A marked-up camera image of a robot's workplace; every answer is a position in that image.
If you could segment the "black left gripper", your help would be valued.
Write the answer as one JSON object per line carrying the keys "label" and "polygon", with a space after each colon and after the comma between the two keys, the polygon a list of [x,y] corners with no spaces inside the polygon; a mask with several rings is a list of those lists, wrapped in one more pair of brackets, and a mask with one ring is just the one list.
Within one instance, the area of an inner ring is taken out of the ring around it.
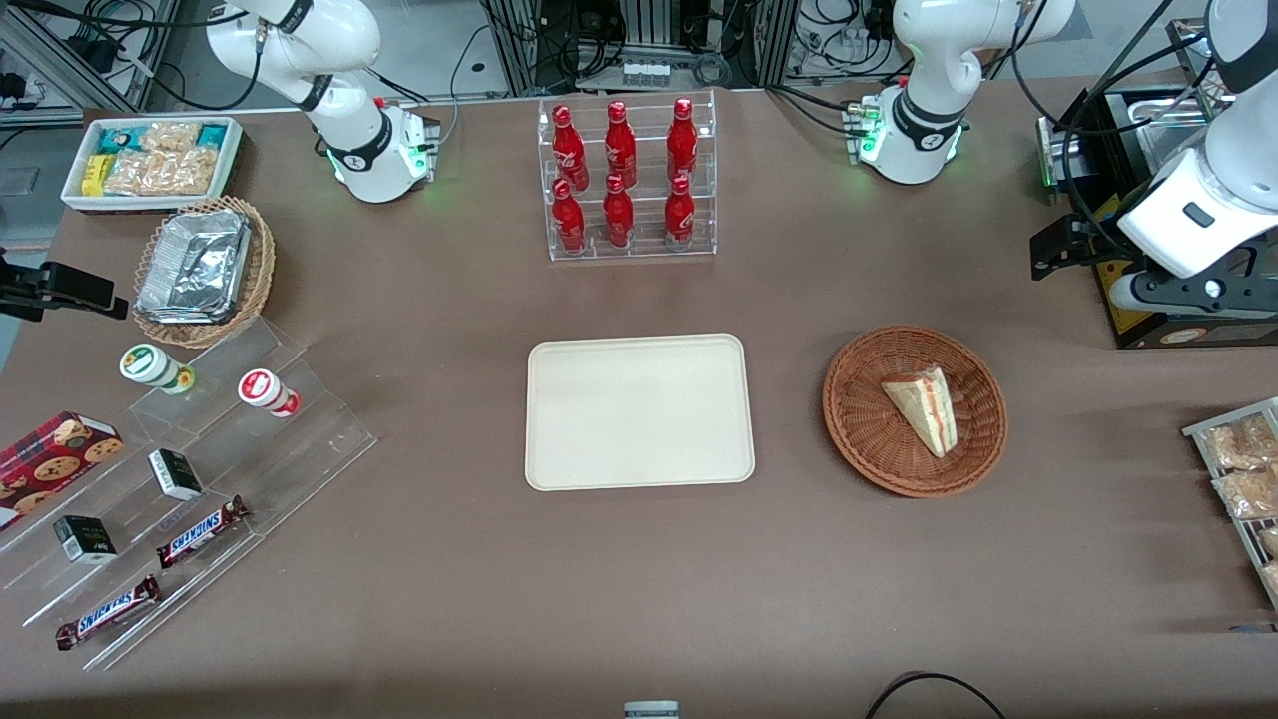
{"label": "black left gripper", "polygon": [[1141,252],[1120,231],[1114,220],[1097,220],[1097,245],[1094,238],[1091,223],[1080,215],[1063,215],[1045,225],[1030,238],[1031,280],[1044,281],[1071,266],[1141,263]]}

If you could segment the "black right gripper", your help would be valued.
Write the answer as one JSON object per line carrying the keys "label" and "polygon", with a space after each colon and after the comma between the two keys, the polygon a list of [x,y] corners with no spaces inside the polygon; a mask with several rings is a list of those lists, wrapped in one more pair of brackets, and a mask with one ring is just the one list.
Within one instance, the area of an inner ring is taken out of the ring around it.
{"label": "black right gripper", "polygon": [[15,266],[1,252],[1,314],[22,322],[42,322],[45,312],[55,309],[124,321],[129,304],[116,296],[115,284],[100,275],[61,263]]}

